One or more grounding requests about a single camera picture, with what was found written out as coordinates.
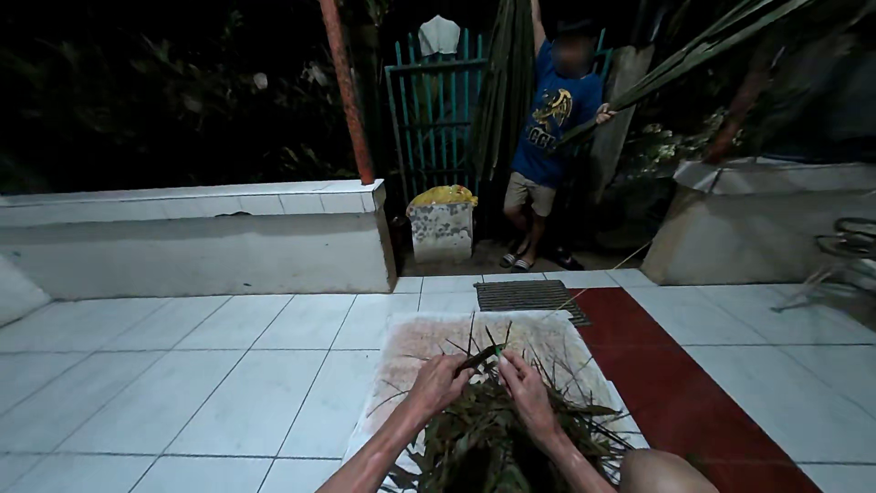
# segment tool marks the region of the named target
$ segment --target hand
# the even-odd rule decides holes
[[[527,365],[523,358],[507,350],[498,360],[498,371],[529,435],[542,451],[547,452],[563,431],[550,407],[541,374]]]
[[[617,115],[617,111],[608,111],[608,103],[604,103],[597,110],[597,125],[601,125],[611,119],[611,117]]]
[[[424,424],[463,393],[465,384],[475,374],[474,368],[466,368],[457,378],[453,377],[459,365],[466,360],[465,354],[439,354],[427,361],[411,391],[407,394],[413,412],[418,413]]]

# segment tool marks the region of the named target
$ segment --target boy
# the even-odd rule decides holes
[[[594,116],[608,121],[614,111],[602,104],[602,81],[590,71],[595,45],[592,21],[560,22],[553,43],[545,40],[538,0],[532,0],[535,34],[535,97],[511,164],[505,193],[505,215],[526,234],[518,248],[502,257],[502,267],[529,272],[536,248],[544,235],[545,219],[554,204],[556,189],[569,164],[567,155],[547,156],[562,133]],[[523,205],[532,198],[532,224]]]

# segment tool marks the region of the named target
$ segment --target red pole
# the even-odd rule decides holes
[[[343,28],[341,16],[337,11],[336,0],[320,0],[322,7],[322,21],[326,25],[328,46],[331,48],[331,57],[335,61],[335,73],[337,85],[341,89],[343,112],[347,116],[347,126],[350,129],[350,138],[353,140],[353,154],[356,156],[356,167],[359,169],[359,177],[363,185],[374,183],[374,169],[371,167],[371,154],[368,152],[368,140],[362,127],[362,119],[359,117],[359,108],[356,105],[356,88],[353,86],[353,78],[350,76],[350,63],[347,60],[347,45],[343,41]]]

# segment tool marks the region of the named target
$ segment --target white cloth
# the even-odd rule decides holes
[[[456,53],[459,43],[459,25],[452,20],[435,16],[420,26],[420,50],[423,56],[434,53]]]

